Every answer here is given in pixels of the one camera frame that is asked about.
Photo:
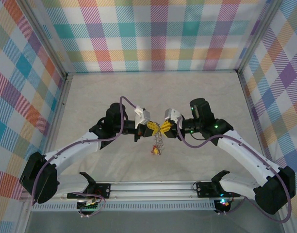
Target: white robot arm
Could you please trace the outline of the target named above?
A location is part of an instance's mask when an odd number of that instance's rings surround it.
[[[229,192],[242,195],[255,200],[269,214],[276,213],[289,198],[295,196],[295,173],[290,167],[281,168],[264,158],[229,123],[215,119],[205,99],[191,101],[190,107],[193,115],[191,119],[185,119],[175,109],[166,110],[162,133],[169,138],[178,138],[192,148],[200,148],[211,141],[228,152],[254,177],[248,179],[229,171],[221,171],[209,184],[216,196]],[[186,133],[201,133],[207,140],[201,145],[192,146],[184,139]],[[204,197],[207,186],[197,183],[198,197]]]
[[[20,183],[38,203],[48,201],[55,194],[73,192],[89,194],[100,188],[96,187],[96,182],[85,172],[77,175],[61,174],[75,161],[109,145],[118,136],[117,133],[133,134],[135,142],[141,137],[152,136],[155,132],[147,126],[150,113],[139,106],[135,106],[134,111],[135,120],[129,120],[125,106],[122,105],[124,120],[120,104],[113,103],[107,110],[106,116],[75,142],[45,155],[38,152],[32,154],[23,170]]]
[[[257,157],[263,156],[249,146],[229,123],[223,119],[214,118],[205,99],[193,100],[190,106],[193,114],[191,119],[185,119],[177,110],[166,110],[165,123],[161,127],[161,132],[166,137],[178,138],[187,145],[189,144],[184,140],[186,133],[201,133],[205,139],[233,156],[254,177],[254,179],[248,179],[229,171],[221,171],[212,178],[211,182],[196,183],[199,198],[216,198],[233,193],[256,200],[264,211],[274,214],[287,202],[287,194],[277,174],[287,186],[290,197],[295,195],[295,173],[291,168],[288,166],[281,168],[265,158],[264,161],[258,159]],[[37,183],[33,197],[38,203],[44,203],[54,195],[65,193],[68,195],[82,193],[83,196],[80,198],[86,199],[87,197],[84,196],[95,194],[98,190],[103,190],[101,195],[109,198],[111,184],[97,184],[85,172],[77,175],[61,174],[75,161],[109,145],[112,142],[111,139],[119,132],[133,134],[135,142],[140,137],[154,135],[156,133],[154,129],[148,127],[149,112],[139,106],[135,106],[135,112],[135,120],[128,120],[123,106],[123,116],[126,120],[123,121],[121,129],[123,119],[119,104],[114,103],[107,110],[106,116],[74,143],[45,155],[38,152],[32,154],[20,178],[21,184],[32,194],[33,185]],[[99,141],[106,138],[110,141]],[[37,181],[35,179],[38,173],[40,176]]]

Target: metal frame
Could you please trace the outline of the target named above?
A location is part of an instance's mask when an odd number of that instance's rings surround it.
[[[58,136],[58,131],[60,128],[63,112],[65,109],[66,100],[70,91],[72,82],[72,76],[67,76],[67,78],[64,80],[62,84],[61,94],[58,101],[56,113],[53,118],[53,122],[51,124],[51,127],[49,129],[49,135],[45,142],[45,148],[44,152],[51,151],[55,147],[56,139]],[[25,191],[21,195],[21,199],[23,200],[22,207],[21,207],[21,213],[19,217],[19,221],[17,222],[17,225],[15,227],[14,232],[25,232],[30,212],[32,210],[31,203],[29,201],[24,200],[26,193]]]
[[[249,112],[250,112],[251,120],[252,120],[252,122],[253,122],[253,126],[254,126],[254,129],[255,129],[255,132],[256,132],[256,136],[257,136],[257,138],[258,138],[258,140],[259,140],[259,143],[260,143],[260,147],[261,147],[261,150],[262,150],[262,154],[265,155],[265,149],[264,149],[264,146],[263,146],[263,144],[262,144],[261,136],[260,136],[260,134],[258,133],[258,130],[257,130],[257,127],[256,127],[256,121],[255,121],[255,119],[254,119],[254,117],[253,117],[252,108],[251,108],[251,106],[249,105],[248,97],[247,97],[247,94],[245,93],[245,87],[243,86],[242,82],[240,82],[240,85],[241,85],[242,91],[243,91],[243,93],[244,93],[246,102],[247,102],[247,107],[248,107]],[[287,209],[286,205],[284,205],[284,206],[282,207],[282,209],[280,209],[280,210],[278,211],[278,213],[279,213],[279,216],[280,216],[281,219],[285,219],[285,217],[286,217],[286,215],[287,215],[287,213],[288,213],[288,209]],[[284,231],[285,231],[285,232],[288,232],[288,233],[296,233],[296,232],[297,232],[297,229],[295,230],[295,227],[296,227],[296,224],[294,224],[294,220],[293,220],[293,217],[292,217],[292,216],[291,216],[291,218],[290,218],[289,221],[287,221],[286,223],[283,224]]]
[[[141,73],[165,73],[165,72],[173,72],[171,70],[166,70],[166,71],[139,71]],[[180,73],[185,73],[185,72],[194,72],[194,73],[201,73],[201,74],[217,74],[217,73],[236,73],[235,70],[232,69],[220,69],[220,70],[182,70],[182,71],[178,71]],[[89,72],[89,73],[75,73],[75,72],[70,72],[69,75],[81,75],[81,76],[88,76],[88,75],[102,75],[102,74],[113,74],[113,72]],[[134,73],[134,72],[130,72],[130,71],[116,71],[115,73]]]
[[[248,47],[244,57],[238,68],[239,76],[242,75],[243,71],[245,70],[246,66],[248,65],[252,55],[254,54],[257,46],[259,45],[260,41],[262,40],[263,36],[265,35],[267,28],[269,27],[271,21],[273,20],[274,16],[276,15],[277,11],[279,10],[280,5],[282,4],[282,0],[272,0],[268,10],[265,13],[265,17],[261,21],[257,32],[255,33],[253,40]]]
[[[59,35],[57,33],[57,31],[55,30],[55,27],[49,17],[49,15],[46,13],[46,9],[42,3],[41,0],[34,0],[34,3],[36,5],[36,8],[38,9],[38,13],[40,14],[40,16],[42,17],[42,19],[44,20],[51,36],[52,36],[52,39],[53,41],[55,42],[56,46],[57,46],[57,49],[59,49],[60,53],[62,54],[62,56],[64,57],[64,60],[65,60],[65,67],[67,69],[68,72],[73,72],[75,71],[73,65],[72,65],[72,62],[70,61],[70,58],[65,50],[65,47],[63,46],[60,38],[59,38]]]
[[[236,53],[236,55],[235,55],[235,57],[234,57],[234,59],[233,59],[233,61],[231,63],[230,68],[236,69],[236,64],[238,63],[238,60],[240,58],[240,55],[241,55],[243,49],[245,48],[246,42],[248,41],[248,39],[250,37],[250,34],[251,34],[251,31],[253,30],[253,28],[254,28],[257,20],[258,20],[258,17],[260,15],[260,13],[262,12],[265,4],[266,4],[266,1],[265,0],[260,0],[257,3],[257,7],[253,11],[252,17],[250,19],[250,22],[249,22],[249,24],[246,27],[246,32],[242,36],[242,39],[241,39],[240,43],[238,44],[238,50],[237,50],[237,53]]]
[[[215,200],[230,198],[198,198],[193,190],[196,181],[167,182],[110,182],[111,195],[99,205],[104,211],[178,211],[215,210]],[[31,203],[31,196],[24,192],[21,201]],[[55,195],[50,201],[35,204],[29,211],[77,211],[77,200],[66,194]]]
[[[30,5],[25,0],[16,0],[18,5],[20,6],[21,10],[23,11],[24,15],[26,16],[27,20],[31,24],[35,34],[37,35],[38,39],[44,46],[46,52],[48,53],[50,59],[56,66],[56,68],[59,70],[59,73],[66,78],[66,70],[64,69],[57,53],[53,49],[51,43],[48,41],[48,38],[43,31],[43,28],[41,27],[40,23],[38,22],[36,16],[33,13],[33,10],[31,9]]]

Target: white floor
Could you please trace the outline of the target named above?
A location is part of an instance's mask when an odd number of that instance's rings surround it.
[[[246,100],[235,73],[149,72],[78,75],[73,77],[55,148],[73,142],[105,116],[120,96],[146,108],[162,124],[165,110],[175,108],[192,117],[189,102],[205,98],[216,118],[223,118],[261,151]],[[129,119],[132,108],[124,103]],[[199,133],[194,136],[202,138]],[[197,145],[189,135],[187,141]],[[122,135],[104,149],[70,166],[64,174],[85,171],[96,181],[187,181],[211,179],[221,170],[250,174],[212,143],[191,149],[178,139],[164,138],[161,156],[151,155],[153,138],[133,142]]]

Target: enclosure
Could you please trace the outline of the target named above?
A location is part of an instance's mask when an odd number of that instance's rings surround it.
[[[205,98],[258,152],[294,170],[297,192],[297,0],[0,0],[1,233],[92,231],[96,222],[103,232],[297,232],[297,194],[283,225],[247,203],[226,216],[184,206],[116,208],[89,219],[64,196],[46,210],[31,207],[19,182],[29,156],[80,138],[120,96],[159,125],[165,110],[190,118],[189,102]],[[161,155],[151,154],[153,144],[122,135],[63,174],[190,188],[222,170],[252,178],[212,143],[196,150],[163,136]],[[198,201],[192,190],[186,197],[177,201]],[[284,206],[275,218],[286,213]]]

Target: plaid fabric wall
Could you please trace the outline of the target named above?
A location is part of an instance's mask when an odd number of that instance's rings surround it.
[[[257,21],[256,21],[256,23],[255,23],[255,25],[254,25],[254,27],[253,27],[251,33],[250,33],[250,36],[248,37],[248,39],[247,39],[247,41],[246,41],[246,44],[245,44],[244,48],[243,48],[242,51],[241,51],[241,54],[240,54],[240,56],[239,56],[239,59],[238,59],[238,61],[237,61],[237,63],[236,63],[236,66],[235,66],[234,69],[238,69],[238,68],[239,68],[240,63],[241,63],[241,61],[242,61],[244,55],[246,54],[246,51],[247,51],[247,49],[249,48],[249,46],[250,46],[250,44],[251,44],[251,42],[252,42],[252,40],[253,40],[253,38],[254,38],[254,36],[255,36],[255,33],[257,32],[257,30],[258,30],[258,28],[259,28],[259,26],[260,26],[260,24],[261,24],[261,21],[263,20],[263,18],[264,18],[264,16],[265,16],[266,12],[267,12],[267,10],[268,10],[268,7],[269,7],[269,5],[271,4],[272,1],[273,1],[273,0],[267,0],[267,1],[266,1],[265,5],[264,5],[264,7],[263,7],[263,9],[262,9],[262,11],[261,11],[261,13],[260,13],[260,15],[259,15],[259,17],[258,17],[258,19],[257,19]]]
[[[266,4],[266,0],[29,1],[45,31],[60,45],[58,53],[66,56],[71,68],[67,70],[73,72],[235,69]]]
[[[15,0],[0,0],[0,233],[18,219],[19,178],[42,152],[62,82]]]
[[[72,68],[68,66],[68,63],[66,61],[65,56],[63,56],[63,54],[61,53],[59,46],[57,45],[57,43],[55,42],[55,40],[53,39],[44,19],[40,16],[40,11],[39,9],[36,7],[35,4],[35,0],[27,0],[27,2],[29,3],[31,9],[33,10],[35,16],[37,17],[38,23],[42,26],[44,33],[47,36],[48,41],[50,42],[50,44],[52,45],[52,48],[56,51],[57,56],[60,59],[61,64],[63,65],[64,69],[67,71],[70,71]]]
[[[284,0],[241,81],[266,156],[297,179],[297,0]],[[297,196],[292,199],[297,218]]]

